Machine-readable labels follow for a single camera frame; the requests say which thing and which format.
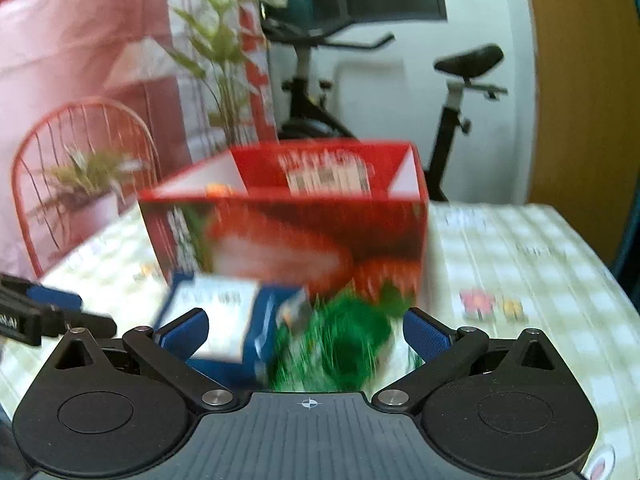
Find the blue packaged cloth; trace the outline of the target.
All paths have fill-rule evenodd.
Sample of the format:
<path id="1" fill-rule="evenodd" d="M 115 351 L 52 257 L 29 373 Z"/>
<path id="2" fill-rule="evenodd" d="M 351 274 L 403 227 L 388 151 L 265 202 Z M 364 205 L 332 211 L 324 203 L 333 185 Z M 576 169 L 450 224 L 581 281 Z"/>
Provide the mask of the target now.
<path id="1" fill-rule="evenodd" d="M 230 389 L 265 387 L 278 333 L 299 332 L 311 316 L 303 287 L 177 272 L 154 330 L 194 308 L 207 314 L 208 337 L 186 362 Z"/>

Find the green plaid bunny tablecloth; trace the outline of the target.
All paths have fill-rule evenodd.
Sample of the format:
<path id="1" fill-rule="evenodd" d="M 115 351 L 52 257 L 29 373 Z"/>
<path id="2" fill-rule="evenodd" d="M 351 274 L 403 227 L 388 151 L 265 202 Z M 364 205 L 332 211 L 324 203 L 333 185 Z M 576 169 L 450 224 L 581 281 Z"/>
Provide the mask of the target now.
<path id="1" fill-rule="evenodd" d="M 165 283 L 133 209 L 49 272 L 121 328 L 148 322 Z M 549 206 L 434 205 L 422 306 L 442 322 L 510 338 L 538 327 L 596 410 L 591 465 L 606 478 L 639 474 L 639 315 L 591 248 Z"/>

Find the green thread bundle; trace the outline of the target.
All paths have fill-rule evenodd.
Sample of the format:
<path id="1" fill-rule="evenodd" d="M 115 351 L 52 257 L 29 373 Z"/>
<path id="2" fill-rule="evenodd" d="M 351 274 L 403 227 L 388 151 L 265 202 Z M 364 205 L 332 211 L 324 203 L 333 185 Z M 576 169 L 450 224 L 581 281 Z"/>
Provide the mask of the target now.
<path id="1" fill-rule="evenodd" d="M 413 294 L 390 283 L 377 300 L 351 288 L 317 300 L 302 330 L 278 333 L 268 388 L 372 396 L 424 363 L 402 333 L 402 317 L 413 305 Z"/>

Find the pink printed backdrop cloth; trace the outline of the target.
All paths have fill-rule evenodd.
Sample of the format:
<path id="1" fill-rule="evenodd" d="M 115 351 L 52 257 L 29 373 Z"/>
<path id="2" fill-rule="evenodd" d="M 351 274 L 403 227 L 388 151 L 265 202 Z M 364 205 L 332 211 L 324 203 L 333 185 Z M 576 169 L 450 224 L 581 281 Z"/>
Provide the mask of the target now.
<path id="1" fill-rule="evenodd" d="M 38 278 L 146 188 L 276 137 L 257 0 L 1 0 L 1 267 Z"/>

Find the brown wooden door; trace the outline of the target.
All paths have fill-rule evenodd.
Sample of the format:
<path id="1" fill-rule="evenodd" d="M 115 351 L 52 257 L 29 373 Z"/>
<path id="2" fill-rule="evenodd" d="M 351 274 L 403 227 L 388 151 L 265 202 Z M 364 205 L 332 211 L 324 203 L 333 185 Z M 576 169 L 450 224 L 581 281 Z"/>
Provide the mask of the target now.
<path id="1" fill-rule="evenodd" d="M 614 261 L 639 173 L 634 0 L 530 0 L 537 140 L 528 198 L 553 206 Z"/>

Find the red strawberry cardboard box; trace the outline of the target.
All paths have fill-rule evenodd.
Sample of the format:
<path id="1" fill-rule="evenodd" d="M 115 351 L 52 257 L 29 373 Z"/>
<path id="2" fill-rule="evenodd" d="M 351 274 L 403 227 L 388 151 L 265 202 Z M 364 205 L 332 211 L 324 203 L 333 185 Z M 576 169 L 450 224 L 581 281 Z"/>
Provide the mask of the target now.
<path id="1" fill-rule="evenodd" d="M 202 272 L 384 304 L 421 289 L 428 193 L 406 141 L 230 148 L 139 196 L 163 274 Z"/>

